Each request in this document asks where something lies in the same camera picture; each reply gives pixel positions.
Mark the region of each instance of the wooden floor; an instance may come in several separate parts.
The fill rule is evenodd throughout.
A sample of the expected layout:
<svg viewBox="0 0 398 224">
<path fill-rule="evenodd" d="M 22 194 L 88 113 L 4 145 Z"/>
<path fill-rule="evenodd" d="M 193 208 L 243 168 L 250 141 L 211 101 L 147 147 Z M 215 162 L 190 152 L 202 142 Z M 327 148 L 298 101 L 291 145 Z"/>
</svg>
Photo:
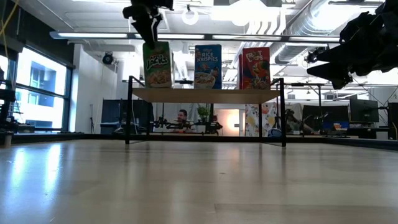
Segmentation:
<svg viewBox="0 0 398 224">
<path fill-rule="evenodd" d="M 398 153 L 70 141 L 0 150 L 0 223 L 398 223 Z"/>
</svg>

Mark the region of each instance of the green plant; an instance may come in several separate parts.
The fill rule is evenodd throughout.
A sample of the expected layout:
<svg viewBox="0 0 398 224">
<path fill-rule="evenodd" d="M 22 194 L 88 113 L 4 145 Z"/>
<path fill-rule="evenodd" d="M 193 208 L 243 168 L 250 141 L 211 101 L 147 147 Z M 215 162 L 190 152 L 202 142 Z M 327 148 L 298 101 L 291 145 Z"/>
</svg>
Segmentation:
<svg viewBox="0 0 398 224">
<path fill-rule="evenodd" d="M 209 117 L 209 115 L 210 115 L 210 110 L 207 109 L 207 108 L 204 107 L 204 106 L 199 106 L 199 107 L 198 107 L 198 114 L 199 114 L 199 117 L 200 117 L 202 120 L 204 120 L 204 118 Z"/>
</svg>

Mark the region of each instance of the apple jacks cereal box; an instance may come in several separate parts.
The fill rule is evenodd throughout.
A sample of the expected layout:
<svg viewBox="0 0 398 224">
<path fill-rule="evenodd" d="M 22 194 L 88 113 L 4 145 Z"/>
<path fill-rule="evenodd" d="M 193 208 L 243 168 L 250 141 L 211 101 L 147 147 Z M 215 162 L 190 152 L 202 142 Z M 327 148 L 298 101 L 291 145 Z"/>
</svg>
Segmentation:
<svg viewBox="0 0 398 224">
<path fill-rule="evenodd" d="M 222 89 L 221 66 L 221 45 L 196 45 L 194 88 Z"/>
<path fill-rule="evenodd" d="M 271 89 L 269 57 L 268 47 L 243 49 L 241 80 L 243 89 Z"/>
<path fill-rule="evenodd" d="M 172 68 L 168 42 L 155 42 L 155 49 L 143 45 L 146 88 L 171 88 Z"/>
</svg>

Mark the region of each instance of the wooden shelf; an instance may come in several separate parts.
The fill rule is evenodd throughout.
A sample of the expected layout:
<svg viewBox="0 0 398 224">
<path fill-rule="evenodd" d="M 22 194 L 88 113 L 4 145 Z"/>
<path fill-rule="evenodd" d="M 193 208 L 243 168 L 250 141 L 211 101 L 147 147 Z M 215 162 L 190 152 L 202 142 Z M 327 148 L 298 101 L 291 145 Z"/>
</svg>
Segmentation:
<svg viewBox="0 0 398 224">
<path fill-rule="evenodd" d="M 132 94 L 152 103 L 261 104 L 278 97 L 279 91 L 133 88 Z"/>
</svg>

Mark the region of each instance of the ceiling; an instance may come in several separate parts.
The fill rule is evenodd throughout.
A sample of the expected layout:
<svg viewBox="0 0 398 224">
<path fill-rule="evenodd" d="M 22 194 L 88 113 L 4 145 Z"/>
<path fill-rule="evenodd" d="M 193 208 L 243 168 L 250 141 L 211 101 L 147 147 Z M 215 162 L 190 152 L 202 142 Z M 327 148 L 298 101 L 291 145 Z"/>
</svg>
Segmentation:
<svg viewBox="0 0 398 224">
<path fill-rule="evenodd" d="M 277 14 L 271 13 L 273 11 L 267 11 L 269 8 L 266 7 L 248 8 L 246 9 L 246 14 L 226 12 L 226 14 L 220 16 L 227 6 L 212 6 L 213 0 L 203 0 L 200 7 L 197 7 L 199 1 L 191 2 L 191 9 L 198 12 L 198 21 L 194 25 L 188 25 L 183 21 L 182 15 L 185 10 L 184 5 L 189 3 L 189 1 L 175 0 L 174 11 L 161 10 L 164 20 L 159 25 L 159 32 L 245 34 L 251 31 L 249 25 L 236 26 L 231 20 L 244 20 L 247 16 L 258 15 L 263 18 L 262 21 L 268 21 L 269 27 L 272 27 L 272 24 L 280 18 L 279 12 Z M 308 3 L 308 0 L 296 0 L 295 4 L 293 3 L 284 7 L 286 8 L 284 9 L 285 21 L 289 22 L 306 3 Z M 128 0 L 20 0 L 20 5 L 26 11 L 60 32 L 136 32 L 130 25 L 131 21 L 123 18 L 122 15 L 122 10 L 130 6 Z M 341 24 L 332 34 L 338 35 L 344 26 L 345 24 Z M 93 46 L 96 46 L 95 49 L 97 49 L 97 47 L 105 45 L 133 45 L 136 52 L 140 55 L 142 44 L 142 40 L 91 40 L 85 49 L 90 51 L 90 47 Z M 196 45 L 209 44 L 209 42 L 193 40 L 183 41 L 183 44 Z M 241 46 L 240 42 L 215 42 L 214 44 L 221 44 L 223 46 L 223 60 L 227 61 L 234 60 Z M 126 55 L 128 55 L 128 52 L 119 52 L 116 54 L 116 57 L 124 58 Z M 292 64 L 297 64 L 297 66 L 273 67 L 274 75 L 283 74 L 286 78 L 290 77 L 291 79 L 287 80 L 287 82 L 297 82 L 307 78 L 306 68 L 308 65 L 303 65 L 303 57 L 300 57 L 296 58 L 296 62 L 292 62 Z M 192 69 L 192 62 L 193 58 L 187 57 L 188 69 Z M 357 79 L 362 83 L 368 82 L 370 78 L 358 77 Z M 325 82 L 315 77 L 310 78 L 310 81 Z"/>
</svg>

